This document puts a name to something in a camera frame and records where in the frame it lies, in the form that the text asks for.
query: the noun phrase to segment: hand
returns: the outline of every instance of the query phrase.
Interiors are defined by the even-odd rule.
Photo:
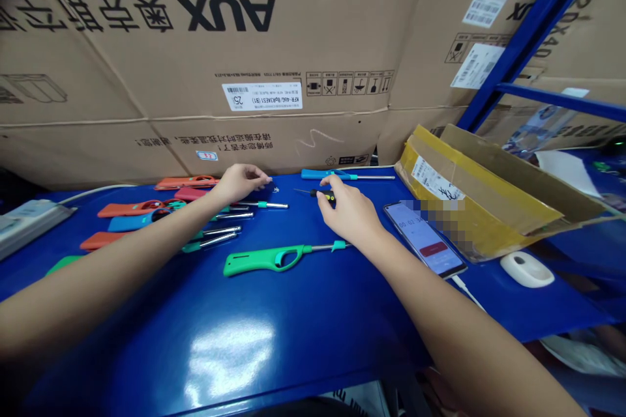
[[[236,163],[226,170],[210,194],[226,206],[243,200],[253,190],[265,189],[270,182],[272,178],[255,165]]]
[[[386,233],[371,200],[356,187],[346,186],[337,175],[321,180],[320,186],[330,184],[335,193],[336,208],[332,208],[326,196],[318,192],[318,205],[330,229],[357,248],[367,240]]]

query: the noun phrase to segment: black screwdriver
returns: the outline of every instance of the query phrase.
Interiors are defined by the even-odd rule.
[[[335,203],[337,202],[337,200],[335,199],[335,193],[333,191],[320,191],[317,189],[311,189],[311,191],[305,191],[302,189],[294,189],[300,192],[307,192],[311,197],[317,197],[318,196],[318,192],[321,192],[323,195],[326,196],[326,199],[328,199],[328,202],[331,203],[331,205],[334,207]]]

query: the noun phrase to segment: white label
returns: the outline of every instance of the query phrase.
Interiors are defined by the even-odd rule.
[[[491,28],[507,0],[472,0],[463,22],[474,26]]]
[[[463,200],[463,194],[452,182],[441,176],[434,168],[426,163],[421,156],[417,157],[417,162],[413,167],[411,176],[424,186],[431,194],[441,200]]]
[[[480,89],[503,52],[500,46],[474,44],[450,86]]]
[[[299,81],[287,83],[222,84],[231,111],[269,111],[302,109],[302,86]]]
[[[202,152],[196,151],[198,158],[200,160],[209,160],[209,161],[217,161],[217,153],[216,152]]]
[[[575,98],[584,98],[589,94],[589,90],[585,88],[565,88],[561,94],[573,96]]]

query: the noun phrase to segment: aux logo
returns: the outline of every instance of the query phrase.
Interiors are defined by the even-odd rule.
[[[272,20],[272,11],[274,11],[276,0],[267,0],[267,3],[252,3],[250,0],[209,0],[209,10],[213,17],[213,23],[203,13],[207,0],[196,0],[195,3],[191,0],[178,0],[178,2],[191,15],[189,31],[195,31],[198,25],[207,31],[225,31],[226,25],[224,24],[224,17],[220,8],[222,3],[225,3],[233,12],[233,20],[235,20],[235,27],[238,31],[246,31],[246,22],[241,11],[241,7],[243,7],[254,28],[261,33],[265,33],[269,29],[269,22]],[[262,20],[259,17],[259,13],[265,13]]]

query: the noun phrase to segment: blue lighter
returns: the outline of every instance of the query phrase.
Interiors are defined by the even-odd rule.
[[[146,215],[137,215],[131,217],[113,217],[109,223],[109,231],[112,233],[121,233],[123,231],[135,231],[139,228],[148,226],[165,215],[171,214],[166,208],[158,208]]]
[[[315,169],[303,169],[300,173],[302,179],[318,179],[322,180],[331,174],[336,175],[341,180],[357,180],[357,179],[396,179],[395,176],[357,176],[348,174],[341,169],[332,169],[330,171],[316,171]]]

